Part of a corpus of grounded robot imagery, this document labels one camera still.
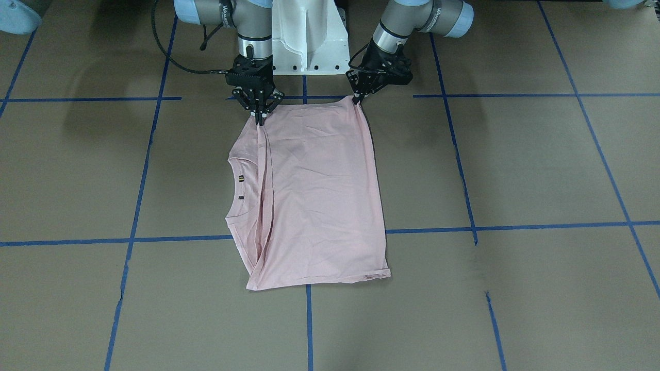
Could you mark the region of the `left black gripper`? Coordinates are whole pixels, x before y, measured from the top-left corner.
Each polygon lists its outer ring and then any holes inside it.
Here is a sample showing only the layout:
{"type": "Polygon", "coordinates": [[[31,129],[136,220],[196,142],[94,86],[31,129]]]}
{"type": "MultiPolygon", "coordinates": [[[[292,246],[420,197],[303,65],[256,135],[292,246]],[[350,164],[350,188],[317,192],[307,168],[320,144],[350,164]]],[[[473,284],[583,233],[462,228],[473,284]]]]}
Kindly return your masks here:
{"type": "Polygon", "coordinates": [[[398,43],[389,53],[371,41],[351,57],[346,77],[353,90],[353,104],[361,104],[388,85],[405,86],[411,82],[411,60],[405,56],[404,47],[398,43]]]}

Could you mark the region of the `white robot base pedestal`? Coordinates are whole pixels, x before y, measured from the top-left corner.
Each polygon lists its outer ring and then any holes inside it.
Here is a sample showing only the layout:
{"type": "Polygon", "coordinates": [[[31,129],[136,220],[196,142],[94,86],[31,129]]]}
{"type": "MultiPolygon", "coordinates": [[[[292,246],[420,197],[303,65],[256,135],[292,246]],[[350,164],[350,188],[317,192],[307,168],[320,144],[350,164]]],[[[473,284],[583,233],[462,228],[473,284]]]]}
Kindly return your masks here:
{"type": "Polygon", "coordinates": [[[349,36],[334,1],[274,1],[274,75],[343,75],[349,36]]]}

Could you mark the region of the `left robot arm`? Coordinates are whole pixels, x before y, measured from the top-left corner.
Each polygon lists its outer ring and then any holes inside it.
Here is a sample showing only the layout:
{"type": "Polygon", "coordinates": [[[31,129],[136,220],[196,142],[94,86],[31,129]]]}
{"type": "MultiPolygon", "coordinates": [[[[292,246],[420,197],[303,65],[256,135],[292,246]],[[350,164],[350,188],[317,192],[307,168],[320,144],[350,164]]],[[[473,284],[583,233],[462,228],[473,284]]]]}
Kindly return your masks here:
{"type": "Polygon", "coordinates": [[[389,1],[368,44],[349,60],[346,77],[353,103],[386,86],[411,82],[411,60],[404,49],[415,31],[460,38],[471,28],[474,15],[465,1],[389,1]]]}

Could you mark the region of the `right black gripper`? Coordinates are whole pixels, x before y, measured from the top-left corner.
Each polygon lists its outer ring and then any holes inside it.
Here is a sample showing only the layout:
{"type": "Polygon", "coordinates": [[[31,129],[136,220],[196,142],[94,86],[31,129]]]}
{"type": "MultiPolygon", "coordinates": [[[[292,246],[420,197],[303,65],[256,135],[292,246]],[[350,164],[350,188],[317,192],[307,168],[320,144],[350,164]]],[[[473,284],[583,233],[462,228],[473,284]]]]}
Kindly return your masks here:
{"type": "Polygon", "coordinates": [[[254,116],[255,125],[264,126],[284,98],[274,85],[273,56],[250,59],[238,55],[225,78],[233,87],[233,97],[254,116]]]}

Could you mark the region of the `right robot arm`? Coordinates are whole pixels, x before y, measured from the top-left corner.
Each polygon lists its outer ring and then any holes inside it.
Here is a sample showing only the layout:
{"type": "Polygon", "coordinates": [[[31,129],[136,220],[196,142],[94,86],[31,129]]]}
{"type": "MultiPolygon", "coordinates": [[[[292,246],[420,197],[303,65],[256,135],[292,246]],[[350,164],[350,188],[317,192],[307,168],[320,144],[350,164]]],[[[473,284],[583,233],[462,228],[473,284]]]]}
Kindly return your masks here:
{"type": "Polygon", "coordinates": [[[229,70],[194,70],[175,61],[163,46],[156,26],[158,1],[151,2],[150,23],[153,38],[163,56],[182,71],[191,74],[224,75],[233,87],[233,97],[264,125],[266,117],[281,103],[284,95],[276,89],[273,75],[273,2],[271,1],[175,1],[177,18],[184,23],[212,26],[206,31],[200,49],[224,28],[237,33],[238,55],[229,70]]]}

